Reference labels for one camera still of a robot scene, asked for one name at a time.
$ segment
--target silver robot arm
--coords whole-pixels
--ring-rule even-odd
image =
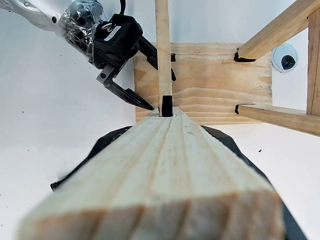
[[[92,57],[93,33],[108,18],[97,0],[0,0],[0,9],[15,12],[36,27],[55,32]]]

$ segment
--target cable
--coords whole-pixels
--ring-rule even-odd
[[[125,10],[126,10],[126,0],[120,0],[120,4],[121,4],[121,11],[120,11],[120,15],[125,14]]]

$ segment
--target wood grain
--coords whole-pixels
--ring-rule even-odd
[[[308,27],[320,0],[297,0],[239,49],[239,57],[258,59]]]
[[[22,222],[19,240],[282,240],[278,194],[178,108],[127,131]]]
[[[234,55],[241,44],[172,43],[173,105],[200,125],[247,124],[257,121],[238,116],[239,104],[272,105],[271,55],[240,63]],[[157,71],[142,55],[134,58],[135,91],[158,107]],[[136,108],[136,120],[149,113]]]
[[[162,117],[163,97],[172,96],[171,50],[168,0],[155,0],[156,47],[158,58],[159,109]]]
[[[307,110],[320,116],[320,9],[309,16]]]
[[[238,112],[243,117],[320,136],[320,117],[308,115],[306,111],[266,105],[240,105]]]

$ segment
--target wooden board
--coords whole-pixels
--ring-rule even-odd
[[[320,0],[297,0],[239,49],[239,57],[258,59],[308,27]]]
[[[306,113],[320,116],[320,9],[311,14],[308,21],[308,94]]]
[[[155,20],[159,84],[158,106],[161,117],[172,117],[171,45],[168,0],[155,0]],[[171,97],[168,104],[168,102],[164,102],[164,98],[169,96]]]
[[[308,115],[306,111],[276,106],[240,105],[238,112],[240,116],[320,136],[320,116]]]
[[[23,221],[19,240],[283,240],[282,202],[178,108],[155,110]]]
[[[256,62],[240,63],[234,55],[241,44],[172,43],[173,105],[200,125],[247,124],[257,121],[238,116],[239,104],[272,105],[271,54]],[[134,58],[135,91],[158,107],[157,71],[142,55]],[[136,108],[136,120],[149,113]]]

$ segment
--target sticker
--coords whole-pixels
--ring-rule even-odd
[[[109,36],[107,36],[104,40],[106,42],[110,41],[120,29],[121,29],[121,26],[115,26],[112,32],[109,34]]]

